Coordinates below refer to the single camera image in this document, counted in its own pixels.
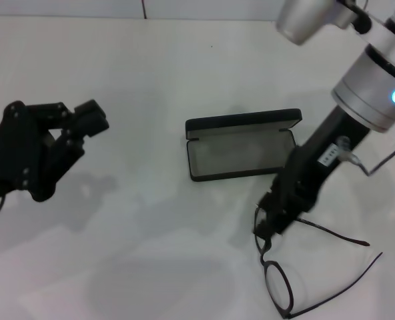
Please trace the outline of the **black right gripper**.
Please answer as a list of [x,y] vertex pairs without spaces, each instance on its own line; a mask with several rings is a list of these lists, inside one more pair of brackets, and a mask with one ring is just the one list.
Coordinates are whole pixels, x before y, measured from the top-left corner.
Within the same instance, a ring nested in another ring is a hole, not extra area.
[[275,178],[272,192],[260,199],[254,212],[255,236],[281,235],[302,213],[316,204],[322,185],[340,162],[323,165],[319,158],[339,137],[347,137],[354,149],[370,130],[342,108],[335,107],[310,138],[294,149]]

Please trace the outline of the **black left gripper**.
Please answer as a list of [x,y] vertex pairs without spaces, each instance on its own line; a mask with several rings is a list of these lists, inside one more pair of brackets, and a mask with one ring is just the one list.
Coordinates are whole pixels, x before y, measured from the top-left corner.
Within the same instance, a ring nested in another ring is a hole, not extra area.
[[85,154],[85,136],[109,128],[95,100],[69,110],[64,103],[10,103],[0,122],[0,198],[28,191],[36,202],[48,200],[57,182]]

